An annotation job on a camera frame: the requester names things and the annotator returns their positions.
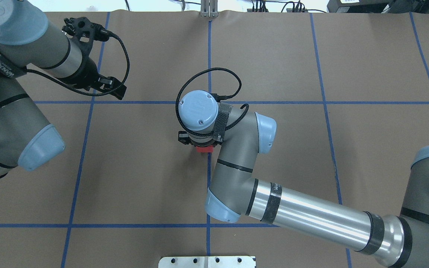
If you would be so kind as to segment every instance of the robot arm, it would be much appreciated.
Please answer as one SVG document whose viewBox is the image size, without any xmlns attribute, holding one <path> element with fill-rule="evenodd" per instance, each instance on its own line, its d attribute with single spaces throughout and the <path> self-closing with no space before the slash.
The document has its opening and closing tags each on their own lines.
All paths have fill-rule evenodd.
<svg viewBox="0 0 429 268">
<path fill-rule="evenodd" d="M 64 30 L 72 38 L 27 0 L 0 0 L 0 178 L 17 166 L 32 171 L 65 148 L 55 127 L 14 79 L 29 71 L 38 73 L 26 69 L 27 64 L 42 68 L 74 91 L 94 88 L 103 92 L 98 95 L 124 96 L 123 83 L 100 75 L 89 58 L 94 40 L 116 35 L 85 17 L 65 22 Z M 80 41 L 82 37 L 89 42 Z"/>
<path fill-rule="evenodd" d="M 211 134 L 223 111 L 228 122 L 240 116 L 240 109 L 217 104 L 210 96 L 196 90 L 177 103 L 185 127 Z M 226 130 L 208 189 L 208 215 L 236 222 L 245 214 L 372 255 L 386 267 L 429 267 L 429 147 L 412 166 L 400 217 L 380 217 L 252 178 L 257 154 L 269 151 L 275 134 L 274 120 L 253 112 Z M 216 135 L 188 137 L 192 144 L 206 146 Z"/>
</svg>

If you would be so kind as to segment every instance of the black connector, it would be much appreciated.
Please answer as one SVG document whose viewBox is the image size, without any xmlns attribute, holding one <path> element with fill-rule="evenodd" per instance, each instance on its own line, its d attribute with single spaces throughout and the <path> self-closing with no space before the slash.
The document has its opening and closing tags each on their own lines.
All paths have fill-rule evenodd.
<svg viewBox="0 0 429 268">
<path fill-rule="evenodd" d="M 218 95 L 216 93 L 210 93 L 210 94 L 211 96 L 213 96 L 216 102 L 221 102 L 221 101 L 230 99 L 230 97 L 226 95 Z"/>
</svg>

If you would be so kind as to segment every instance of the gray robot arm segment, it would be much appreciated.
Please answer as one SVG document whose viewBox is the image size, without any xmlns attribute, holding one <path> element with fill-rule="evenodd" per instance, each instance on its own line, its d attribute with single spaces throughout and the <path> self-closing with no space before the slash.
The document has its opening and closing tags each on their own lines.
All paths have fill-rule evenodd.
<svg viewBox="0 0 429 268">
<path fill-rule="evenodd" d="M 16 166 L 34 170 L 64 148 L 61 136 L 19 83 L 0 77 L 0 178 Z"/>
<path fill-rule="evenodd" d="M 185 105 L 180 115 L 187 127 L 197 127 L 197 122 L 211 118 L 210 126 L 201 133 L 212 131 L 212 114 L 218 113 L 213 104 L 210 109 L 210 105 L 196 100 L 206 101 L 207 94 L 188 93 L 180 102 Z M 229 121 L 240 113 L 240 109 L 233 108 Z M 371 255 L 386 267 L 429 267 L 429 147 L 420 150 L 412 165 L 400 217 L 380 217 L 251 178 L 257 153 L 262 151 L 258 135 L 262 124 L 257 116 L 248 112 L 238 125 L 226 131 L 208 189 L 207 214 L 225 222 L 235 222 L 245 214 Z M 203 142 L 208 143 L 208 139 L 204 137 Z"/>
</svg>

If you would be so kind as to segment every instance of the wire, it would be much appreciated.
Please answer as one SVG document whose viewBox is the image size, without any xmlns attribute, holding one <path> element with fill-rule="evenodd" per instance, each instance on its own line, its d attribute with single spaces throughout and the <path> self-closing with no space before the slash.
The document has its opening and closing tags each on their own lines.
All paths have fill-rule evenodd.
<svg viewBox="0 0 429 268">
<path fill-rule="evenodd" d="M 172 0 L 172 1 L 176 1 L 176 2 L 185 2 L 185 3 L 187 3 L 187 4 L 195 4 L 195 5 L 201 5 L 200 3 L 195 3 L 195 2 L 186 2 L 186 1 L 183 1 L 183 0 Z"/>
<path fill-rule="evenodd" d="M 328 12 L 325 12 L 324 10 L 315 10 L 315 9 L 301 10 L 300 12 L 304 12 L 304 11 L 320 11 L 320 12 L 323 12 L 323 13 L 328 13 Z"/>
<path fill-rule="evenodd" d="M 85 95 L 85 96 L 99 97 L 99 96 L 109 95 L 110 93 L 112 93 L 112 92 L 114 92 L 114 91 L 118 90 L 118 89 L 119 89 L 119 88 L 120 88 L 120 87 L 121 87 L 121 86 L 122 86 L 122 85 L 127 81 L 128 73 L 129 73 L 129 71 L 130 71 L 130 60 L 129 60 L 129 58 L 128 58 L 128 52 L 127 52 L 127 49 L 125 48 L 124 42 L 122 42 L 122 39 L 121 39 L 118 35 L 114 34 L 113 32 L 109 32 L 109 34 L 110 34 L 112 37 L 114 37 L 115 39 L 117 39 L 117 41 L 119 41 L 119 43 L 120 43 L 120 45 L 121 45 L 122 49 L 124 50 L 125 59 L 126 59 L 126 61 L 127 61 L 127 69 L 126 69 L 126 71 L 125 71 L 124 79 L 122 80 L 121 84 L 120 84 L 120 85 L 118 85 L 118 86 L 116 86 L 114 89 L 111 89 L 111 90 L 109 90 L 109 91 L 107 91 L 107 92 L 104 92 L 104 93 L 97 93 L 97 94 L 94 94 L 94 93 L 87 93 L 87 92 L 84 92 L 84 91 L 81 91 L 81 90 L 77 90 L 77 89 L 75 89 L 75 88 L 73 88 L 73 87 L 70 87 L 70 86 L 68 86 L 68 85 L 66 85 L 66 84 L 64 84 L 64 83 L 62 83 L 62 82 L 60 82 L 59 80 L 57 80 L 57 79 L 55 79 L 55 78 L 53 78 L 53 77 L 51 77 L 51 76 L 49 76 L 49 75 L 45 74 L 45 73 L 41 73 L 40 71 L 36 71 L 36 70 L 30 69 L 30 68 L 27 68 L 27 69 L 25 69 L 24 71 L 26 71 L 26 72 L 28 72 L 28 73 L 35 73 L 35 74 L 41 75 L 42 77 L 47 78 L 47 79 L 51 80 L 52 82 L 54 82 L 54 83 L 56 83 L 56 84 L 58 84 L 58 85 L 61 85 L 61 86 L 65 87 L 65 88 L 67 88 L 67 89 L 68 89 L 68 90 L 70 90 L 70 91 L 73 91 L 73 92 L 75 92 L 75 93 L 79 93 L 79 94 L 82 94 L 82 95 Z"/>
<path fill-rule="evenodd" d="M 234 96 L 236 96 L 238 93 L 239 93 L 239 90 L 241 89 L 241 86 L 242 86 L 242 83 L 241 83 L 241 79 L 239 78 L 239 76 L 237 76 L 237 74 L 235 73 L 235 72 L 233 72 L 233 71 L 231 71 L 231 70 L 229 70 L 229 69 L 227 69 L 227 68 L 220 68 L 220 67 L 215 67 L 215 68 L 209 68 L 209 69 L 207 69 L 207 70 L 204 70 L 204 71 L 202 71 L 202 72 L 199 72 L 199 73 L 197 73 L 197 74 L 195 74 L 192 78 L 190 78 L 188 81 L 186 81 L 186 83 L 182 86 L 182 88 L 180 89 L 180 92 L 178 93 L 178 95 L 177 95 L 177 101 L 175 102 L 175 112 L 177 113 L 177 119 L 178 119 L 178 122 L 180 123 L 180 125 L 183 127 L 183 129 L 187 132 L 187 133 L 189 133 L 189 134 L 192 134 L 192 135 L 195 135 L 195 136 L 199 136 L 199 137 L 209 137 L 209 136 L 213 136 L 213 131 L 211 131 L 210 133 L 205 133 L 205 134 L 203 134 L 203 133 L 197 133 L 197 132 L 194 132 L 194 131 L 192 131 L 192 130 L 190 130 L 190 129 L 188 129 L 186 126 L 185 126 L 185 124 L 183 123 L 183 121 L 182 121 L 182 119 L 181 119 L 181 117 L 180 117 L 180 112 L 178 111 L 178 105 L 179 105 L 179 103 L 180 103 L 180 97 L 182 96 L 182 93 L 183 93 L 183 91 L 185 90 L 185 88 L 189 85 L 189 83 L 191 83 L 195 78 L 197 78 L 198 76 L 200 76 L 200 75 L 203 75 L 203 74 L 205 74 L 205 73 L 209 73 L 210 71 L 226 71 L 227 73 L 231 73 L 235 78 L 236 78 L 236 80 L 238 81 L 238 83 L 239 83 L 239 87 L 238 87 L 238 89 L 236 90 L 236 92 L 234 93 L 234 94 L 232 94 L 232 95 L 228 95 L 228 96 L 219 96 L 219 95 L 215 95 L 215 94 L 212 94 L 213 96 L 216 96 L 215 97 L 215 99 L 216 99 L 216 101 L 217 102 L 219 102 L 219 101 L 221 101 L 221 100 L 227 100 L 227 99 L 231 99 L 231 98 L 233 98 Z M 234 122 L 232 122 L 232 124 L 230 124 L 229 126 L 227 126 L 226 127 L 226 129 L 225 129 L 225 131 L 226 130 L 228 130 L 228 129 L 232 129 L 235 125 L 237 125 L 244 117 L 245 117 L 245 115 L 246 115 L 246 113 L 247 113 L 247 111 L 249 110 L 249 104 L 247 104 L 247 103 L 245 103 L 245 104 L 243 104 L 243 106 L 241 106 L 241 109 L 243 109 L 243 108 L 245 108 L 245 110 L 243 111 L 243 113 L 238 117 L 238 119 L 236 119 Z"/>
<path fill-rule="evenodd" d="M 281 9 L 281 13 L 284 11 L 284 9 L 286 8 L 286 6 L 287 6 L 288 4 L 292 4 L 292 9 L 294 9 L 294 5 L 295 5 L 296 3 L 294 3 L 293 1 L 286 2 L 286 4 L 284 5 L 284 7 L 282 7 L 282 9 Z"/>
<path fill-rule="evenodd" d="M 282 1 L 269 1 L 269 0 L 266 0 L 266 2 L 269 2 L 269 3 L 281 3 L 281 4 L 288 3 L 288 2 L 282 2 Z"/>
</svg>

